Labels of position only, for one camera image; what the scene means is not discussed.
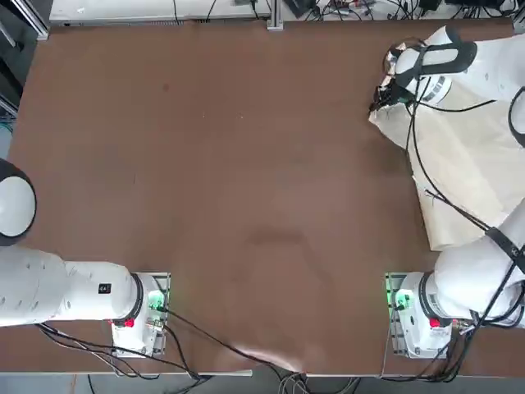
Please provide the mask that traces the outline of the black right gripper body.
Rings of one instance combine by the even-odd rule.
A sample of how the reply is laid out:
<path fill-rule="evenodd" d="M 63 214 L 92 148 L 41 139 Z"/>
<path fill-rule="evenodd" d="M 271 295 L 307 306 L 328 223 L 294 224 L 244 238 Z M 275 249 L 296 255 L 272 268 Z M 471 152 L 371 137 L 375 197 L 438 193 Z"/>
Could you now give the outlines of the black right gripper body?
<path fill-rule="evenodd" d="M 413 94 L 399 86 L 395 80 L 390 80 L 386 85 L 377 88 L 377 106 L 379 108 L 394 106 L 397 103 L 411 104 Z"/>

